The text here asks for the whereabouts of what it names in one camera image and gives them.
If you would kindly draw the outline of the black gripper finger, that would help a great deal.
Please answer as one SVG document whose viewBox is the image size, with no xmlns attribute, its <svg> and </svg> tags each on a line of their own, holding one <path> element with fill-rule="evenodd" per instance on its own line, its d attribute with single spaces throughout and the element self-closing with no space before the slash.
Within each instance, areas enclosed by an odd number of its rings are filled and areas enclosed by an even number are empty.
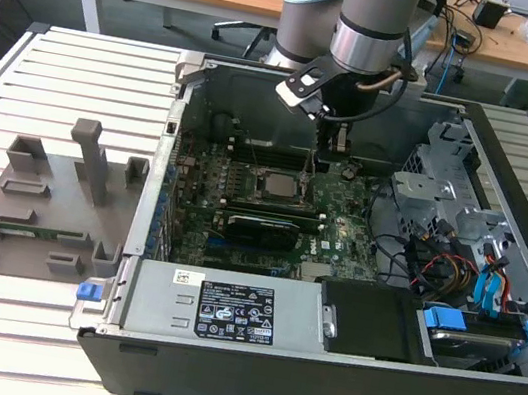
<svg viewBox="0 0 528 395">
<path fill-rule="evenodd" d="M 316 157 L 321 163 L 336 163 L 349 158 L 352 125 L 320 120 L 317 132 Z"/>
</svg>

